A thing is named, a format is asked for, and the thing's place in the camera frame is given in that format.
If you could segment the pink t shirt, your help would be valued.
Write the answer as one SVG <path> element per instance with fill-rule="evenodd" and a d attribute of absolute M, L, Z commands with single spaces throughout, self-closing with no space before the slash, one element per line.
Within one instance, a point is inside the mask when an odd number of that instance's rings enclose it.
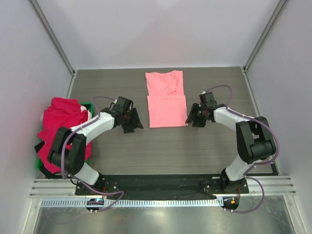
<path fill-rule="evenodd" d="M 184 127 L 188 124 L 183 72 L 145 74 L 150 128 Z"/>

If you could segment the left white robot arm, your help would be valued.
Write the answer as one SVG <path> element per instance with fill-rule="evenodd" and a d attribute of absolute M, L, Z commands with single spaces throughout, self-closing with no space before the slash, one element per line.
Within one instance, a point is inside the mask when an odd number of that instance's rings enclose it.
<path fill-rule="evenodd" d="M 132 100 L 119 96 L 109 107 L 99 110 L 90 120 L 74 127 L 60 127 L 56 131 L 48 162 L 61 169 L 62 179 L 68 176 L 87 187 L 92 194 L 100 194 L 104 183 L 101 173 L 85 162 L 86 146 L 93 139 L 115 127 L 133 133 L 143 129 L 137 109 Z"/>

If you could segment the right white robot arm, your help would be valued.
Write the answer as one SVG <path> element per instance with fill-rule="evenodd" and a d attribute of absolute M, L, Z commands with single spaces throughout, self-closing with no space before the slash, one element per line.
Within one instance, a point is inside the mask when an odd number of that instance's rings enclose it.
<path fill-rule="evenodd" d="M 277 152 L 273 133 L 265 117 L 250 117 L 225 104 L 217 104 L 212 92 L 199 95 L 186 119 L 193 127 L 203 128 L 207 121 L 222 124 L 236 133 L 238 156 L 220 174 L 217 188 L 223 193 L 235 193 L 243 185 L 252 167 L 263 163 Z"/>

